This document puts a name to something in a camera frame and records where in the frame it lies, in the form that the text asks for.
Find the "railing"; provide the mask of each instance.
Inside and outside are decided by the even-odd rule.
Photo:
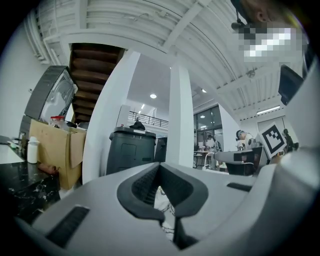
[[[136,121],[139,118],[139,121],[144,124],[159,126],[165,129],[168,129],[169,122],[159,118],[155,118],[145,114],[139,114],[136,112],[129,112],[128,120]]]

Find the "fluorescent light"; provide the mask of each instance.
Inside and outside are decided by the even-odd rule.
[[[266,110],[259,111],[259,112],[257,112],[256,114],[257,114],[257,115],[260,115],[260,114],[263,114],[263,113],[265,113],[265,112],[269,112],[269,111],[277,110],[277,109],[280,109],[280,106],[274,106],[274,107],[268,108],[268,109],[266,109]]]

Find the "gray trash bin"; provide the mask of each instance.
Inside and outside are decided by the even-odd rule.
[[[154,133],[116,127],[109,139],[111,146],[106,175],[154,162],[156,141]]]

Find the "trash bin lid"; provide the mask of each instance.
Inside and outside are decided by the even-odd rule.
[[[127,127],[116,127],[113,131],[114,133],[125,133],[125,134],[132,134],[132,135],[138,135],[138,136],[145,136],[145,137],[153,137],[156,139],[156,134],[152,132],[148,132],[145,130],[138,130],[138,129],[132,129]]]

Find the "white bottle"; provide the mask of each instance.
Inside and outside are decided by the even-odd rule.
[[[30,164],[36,164],[38,160],[38,145],[39,141],[37,141],[36,137],[30,137],[29,143],[28,143],[28,152],[26,160]]]

